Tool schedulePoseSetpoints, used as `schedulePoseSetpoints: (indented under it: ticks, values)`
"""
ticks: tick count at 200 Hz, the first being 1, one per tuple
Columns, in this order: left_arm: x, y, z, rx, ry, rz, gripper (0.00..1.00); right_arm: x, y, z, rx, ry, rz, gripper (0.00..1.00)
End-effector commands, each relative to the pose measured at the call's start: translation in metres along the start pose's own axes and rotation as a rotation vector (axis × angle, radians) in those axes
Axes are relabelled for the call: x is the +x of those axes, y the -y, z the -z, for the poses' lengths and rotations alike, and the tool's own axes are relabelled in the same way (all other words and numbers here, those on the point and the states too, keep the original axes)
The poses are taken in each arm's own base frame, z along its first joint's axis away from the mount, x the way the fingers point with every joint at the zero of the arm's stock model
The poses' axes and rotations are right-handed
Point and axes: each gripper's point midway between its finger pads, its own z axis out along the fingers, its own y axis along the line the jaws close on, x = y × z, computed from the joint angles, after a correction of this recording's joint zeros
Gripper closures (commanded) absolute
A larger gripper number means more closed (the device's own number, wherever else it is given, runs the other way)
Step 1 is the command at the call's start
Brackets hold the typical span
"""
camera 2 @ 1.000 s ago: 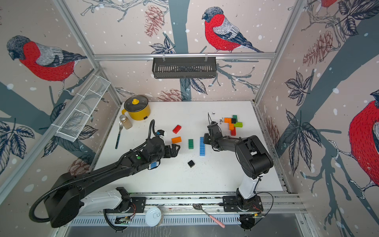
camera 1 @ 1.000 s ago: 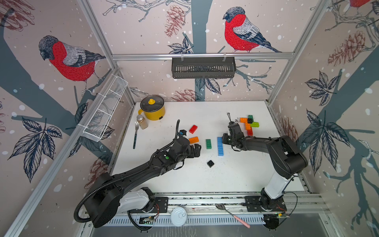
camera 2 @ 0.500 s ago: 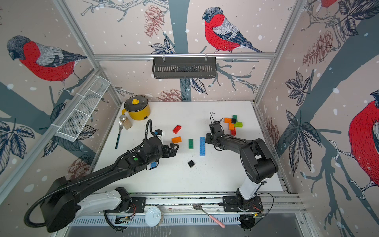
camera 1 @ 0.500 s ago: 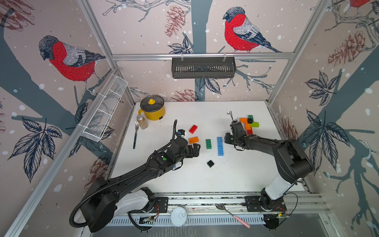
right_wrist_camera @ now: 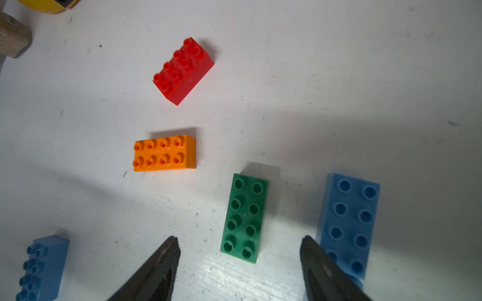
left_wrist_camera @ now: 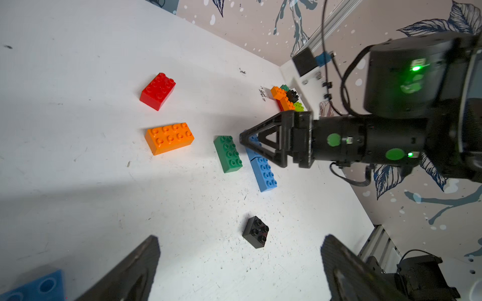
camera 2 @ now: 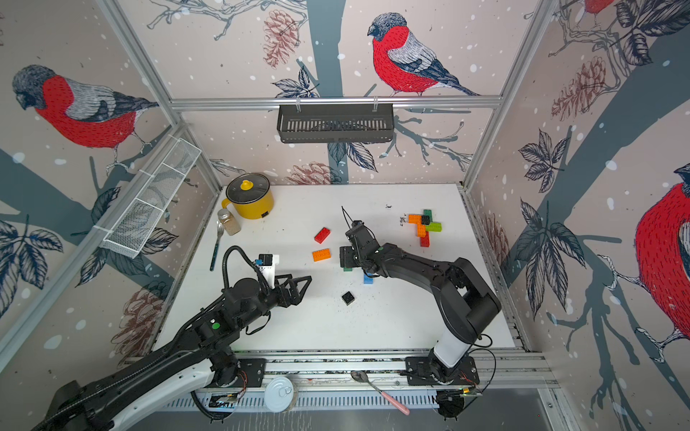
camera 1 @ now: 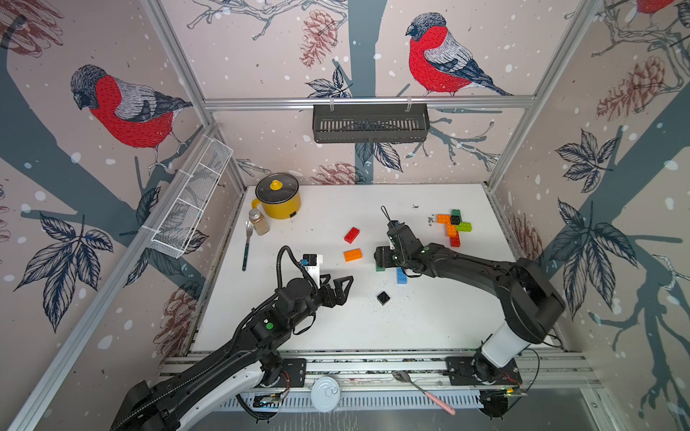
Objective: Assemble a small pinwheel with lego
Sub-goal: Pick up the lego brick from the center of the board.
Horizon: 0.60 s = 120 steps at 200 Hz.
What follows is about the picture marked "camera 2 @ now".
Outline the orange lego brick front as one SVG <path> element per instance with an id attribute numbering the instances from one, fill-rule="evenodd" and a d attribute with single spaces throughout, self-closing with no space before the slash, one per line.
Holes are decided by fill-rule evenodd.
<path id="1" fill-rule="evenodd" d="M 427 236 L 427 229 L 426 226 L 424 226 L 424 224 L 417 224 L 416 229 L 418 237 L 423 238 Z"/>

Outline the lime green lego brick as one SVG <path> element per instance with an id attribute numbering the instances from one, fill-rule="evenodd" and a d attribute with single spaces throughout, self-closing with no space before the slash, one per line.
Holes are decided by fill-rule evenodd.
<path id="1" fill-rule="evenodd" d="M 438 222 L 431 222 L 426 226 L 428 232 L 440 233 L 442 231 L 442 224 Z"/>

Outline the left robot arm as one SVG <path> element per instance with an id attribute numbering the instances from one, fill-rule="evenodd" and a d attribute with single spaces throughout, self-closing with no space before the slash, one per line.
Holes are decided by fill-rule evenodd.
<path id="1" fill-rule="evenodd" d="M 222 260 L 233 252 L 253 278 L 232 283 L 223 267 L 221 296 L 183 323 L 170 342 L 101 380 L 65 384 L 36 429 L 128 430 L 185 393 L 231 384 L 240 374 L 233 343 L 251 334 L 252 323 L 270 318 L 272 309 L 299 305 L 312 282 L 285 274 L 270 284 L 241 247 L 229 247 Z"/>

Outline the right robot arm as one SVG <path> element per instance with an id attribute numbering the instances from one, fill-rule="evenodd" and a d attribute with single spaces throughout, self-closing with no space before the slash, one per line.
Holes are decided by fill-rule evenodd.
<path id="1" fill-rule="evenodd" d="M 474 265 L 465 258 L 430 260 L 395 244 L 381 245 L 360 220 L 352 221 L 345 255 L 352 268 L 370 278 L 394 278 L 429 292 L 445 324 L 445 332 L 429 352 L 429 373 L 440 384 L 460 377 L 460 363 L 501 311 L 501 302 Z"/>

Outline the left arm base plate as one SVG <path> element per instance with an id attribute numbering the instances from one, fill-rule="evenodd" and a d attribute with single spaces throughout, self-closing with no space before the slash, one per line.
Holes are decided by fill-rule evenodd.
<path id="1" fill-rule="evenodd" d="M 215 373 L 210 388 L 260 388 L 266 365 L 264 358 L 235 359 Z"/>

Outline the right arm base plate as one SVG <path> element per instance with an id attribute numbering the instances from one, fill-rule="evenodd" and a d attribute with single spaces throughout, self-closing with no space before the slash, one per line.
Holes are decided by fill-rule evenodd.
<path id="1" fill-rule="evenodd" d="M 406 357 L 404 370 L 409 386 L 469 385 L 478 386 L 480 379 L 474 359 L 463 357 L 455 366 L 447 367 L 436 357 Z"/>

